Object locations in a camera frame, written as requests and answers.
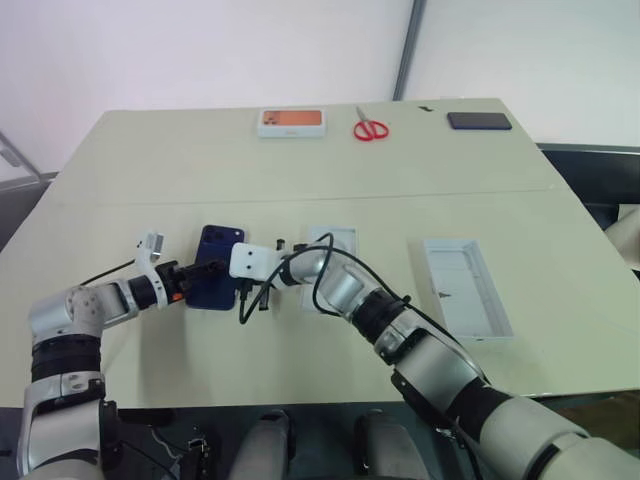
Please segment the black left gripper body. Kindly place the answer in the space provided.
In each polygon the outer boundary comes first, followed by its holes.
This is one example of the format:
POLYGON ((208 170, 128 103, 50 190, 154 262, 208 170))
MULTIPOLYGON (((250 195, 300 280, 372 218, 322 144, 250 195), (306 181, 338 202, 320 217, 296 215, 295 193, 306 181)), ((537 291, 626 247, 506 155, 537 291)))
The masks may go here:
POLYGON ((201 273, 198 265, 180 266, 177 261, 160 264, 155 268, 164 288, 167 302, 184 300, 201 273))

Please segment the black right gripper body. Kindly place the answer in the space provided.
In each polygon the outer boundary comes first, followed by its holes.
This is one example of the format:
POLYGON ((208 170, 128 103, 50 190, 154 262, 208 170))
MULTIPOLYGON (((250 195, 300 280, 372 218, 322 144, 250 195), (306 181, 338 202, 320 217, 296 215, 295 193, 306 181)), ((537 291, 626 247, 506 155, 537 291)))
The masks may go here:
POLYGON ((239 278, 239 284, 238 284, 238 290, 240 290, 240 285, 242 282, 251 282, 252 283, 252 289, 254 287, 258 287, 261 288, 264 284, 269 283, 269 287, 271 287, 271 289, 276 289, 279 290, 280 289, 280 284, 279 284, 279 280, 278 280, 278 276, 266 276, 264 278, 260 277, 260 278, 248 278, 248 277, 242 277, 239 278))

